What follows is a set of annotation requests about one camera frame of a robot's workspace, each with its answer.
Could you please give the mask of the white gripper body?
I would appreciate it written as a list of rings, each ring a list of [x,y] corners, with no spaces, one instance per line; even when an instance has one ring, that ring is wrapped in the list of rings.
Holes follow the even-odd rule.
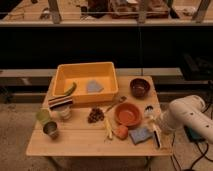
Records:
[[[149,121],[157,126],[163,134],[169,135],[174,132],[174,118],[168,111],[159,115],[151,113],[148,115]]]

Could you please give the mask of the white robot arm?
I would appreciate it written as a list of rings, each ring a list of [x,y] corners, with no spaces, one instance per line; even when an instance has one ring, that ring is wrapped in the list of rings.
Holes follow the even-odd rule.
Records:
[[[202,112],[205,107],[205,102],[200,96],[190,95],[172,100],[165,112],[157,116],[151,113],[148,119],[163,134],[174,133],[185,125],[213,144],[213,120]]]

